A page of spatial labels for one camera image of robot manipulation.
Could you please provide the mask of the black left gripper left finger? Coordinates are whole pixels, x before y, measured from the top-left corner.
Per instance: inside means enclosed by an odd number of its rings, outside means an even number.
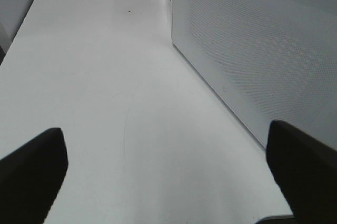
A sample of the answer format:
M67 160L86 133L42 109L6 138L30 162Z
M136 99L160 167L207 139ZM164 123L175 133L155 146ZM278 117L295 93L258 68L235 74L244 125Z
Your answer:
M50 128L1 159L1 223L44 223L63 184L63 132Z

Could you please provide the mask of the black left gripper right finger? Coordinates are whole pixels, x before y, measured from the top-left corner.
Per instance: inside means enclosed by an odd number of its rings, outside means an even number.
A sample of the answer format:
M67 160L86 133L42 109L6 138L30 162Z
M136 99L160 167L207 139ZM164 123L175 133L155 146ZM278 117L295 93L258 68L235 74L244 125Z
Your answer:
M297 223L336 223L336 150L274 120L266 162Z

